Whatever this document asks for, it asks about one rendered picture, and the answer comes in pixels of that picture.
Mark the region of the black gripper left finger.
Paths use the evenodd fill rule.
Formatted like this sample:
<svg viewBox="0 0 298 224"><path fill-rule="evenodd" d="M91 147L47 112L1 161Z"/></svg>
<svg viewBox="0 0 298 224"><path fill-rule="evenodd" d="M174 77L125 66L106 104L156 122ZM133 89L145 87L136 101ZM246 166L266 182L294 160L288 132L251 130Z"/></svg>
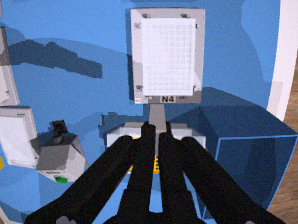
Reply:
<svg viewBox="0 0 298 224"><path fill-rule="evenodd" d="M92 224L131 167L114 224L144 224L156 152L157 104L151 104L141 137L120 136L59 198L28 215L24 224Z"/></svg>

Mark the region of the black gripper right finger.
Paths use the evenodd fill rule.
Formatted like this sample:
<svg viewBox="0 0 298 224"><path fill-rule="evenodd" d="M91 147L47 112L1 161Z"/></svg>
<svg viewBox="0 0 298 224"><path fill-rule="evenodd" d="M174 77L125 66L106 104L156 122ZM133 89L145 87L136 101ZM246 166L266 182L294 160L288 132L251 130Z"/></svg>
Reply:
<svg viewBox="0 0 298 224"><path fill-rule="evenodd" d="M169 224L200 224L183 172L217 224L286 224L253 202L194 137L174 138L164 104L157 104L156 156Z"/></svg>

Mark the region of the yellow open-top bin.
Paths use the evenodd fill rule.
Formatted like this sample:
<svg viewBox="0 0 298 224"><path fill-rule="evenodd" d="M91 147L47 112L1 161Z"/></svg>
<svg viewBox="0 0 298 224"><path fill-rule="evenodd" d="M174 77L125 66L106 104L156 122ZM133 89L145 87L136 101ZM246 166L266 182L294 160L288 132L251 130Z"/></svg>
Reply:
<svg viewBox="0 0 298 224"><path fill-rule="evenodd" d="M2 159L1 159L1 156L0 156L0 170L1 170L4 166L5 166L5 165L4 165L4 163L3 163Z"/></svg>

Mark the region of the blue bench mat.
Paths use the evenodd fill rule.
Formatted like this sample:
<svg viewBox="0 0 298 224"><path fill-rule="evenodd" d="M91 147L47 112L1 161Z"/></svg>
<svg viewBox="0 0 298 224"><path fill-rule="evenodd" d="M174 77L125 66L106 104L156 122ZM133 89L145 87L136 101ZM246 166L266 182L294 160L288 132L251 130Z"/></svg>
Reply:
<svg viewBox="0 0 298 224"><path fill-rule="evenodd" d="M109 148L107 134L149 121L135 104L131 9L205 9L200 104L164 104L165 120L197 131L199 106L267 110L276 60L281 0L0 0L20 104L32 108L41 148L64 120L89 167ZM9 165L0 143L0 207L24 224L74 182Z"/></svg>

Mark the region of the blue open-top bin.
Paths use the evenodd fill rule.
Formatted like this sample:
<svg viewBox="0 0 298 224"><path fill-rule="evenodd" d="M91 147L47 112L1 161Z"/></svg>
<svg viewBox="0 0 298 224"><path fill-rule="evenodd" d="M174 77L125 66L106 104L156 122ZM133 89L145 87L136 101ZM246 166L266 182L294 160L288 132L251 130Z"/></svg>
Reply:
<svg viewBox="0 0 298 224"><path fill-rule="evenodd" d="M262 106L199 106L197 131L206 136L206 151L268 211L298 133Z"/></svg>

